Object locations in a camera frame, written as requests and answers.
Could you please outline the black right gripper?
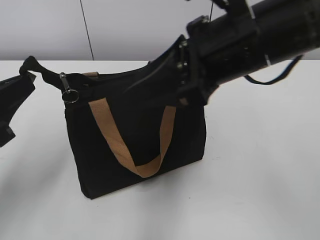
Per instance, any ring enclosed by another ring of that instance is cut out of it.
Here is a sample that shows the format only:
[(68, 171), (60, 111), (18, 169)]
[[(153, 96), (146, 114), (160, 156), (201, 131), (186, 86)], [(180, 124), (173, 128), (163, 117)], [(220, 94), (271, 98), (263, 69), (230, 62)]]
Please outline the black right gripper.
[(189, 38), (181, 34), (163, 54), (138, 69), (124, 94), (178, 92), (180, 105), (207, 105), (221, 84), (262, 67), (260, 31), (251, 16), (225, 14), (210, 21), (202, 15), (186, 29)]

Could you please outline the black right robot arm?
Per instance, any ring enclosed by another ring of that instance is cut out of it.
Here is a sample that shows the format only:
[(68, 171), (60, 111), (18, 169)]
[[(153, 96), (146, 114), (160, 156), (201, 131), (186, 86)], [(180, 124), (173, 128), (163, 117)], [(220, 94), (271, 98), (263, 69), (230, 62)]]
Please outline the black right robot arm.
[(218, 0), (223, 16), (200, 16), (187, 27), (165, 57), (150, 63), (124, 95), (146, 106), (205, 106), (222, 84), (249, 78), (285, 60), (285, 78), (307, 52), (320, 46), (317, 0)]

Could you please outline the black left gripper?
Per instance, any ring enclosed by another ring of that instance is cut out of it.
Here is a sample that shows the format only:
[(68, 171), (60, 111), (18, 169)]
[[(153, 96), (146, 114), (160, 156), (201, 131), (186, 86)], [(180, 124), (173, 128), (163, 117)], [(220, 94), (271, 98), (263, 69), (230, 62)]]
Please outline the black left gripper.
[(35, 90), (36, 76), (25, 73), (0, 82), (0, 147), (16, 137), (9, 123), (22, 103)]

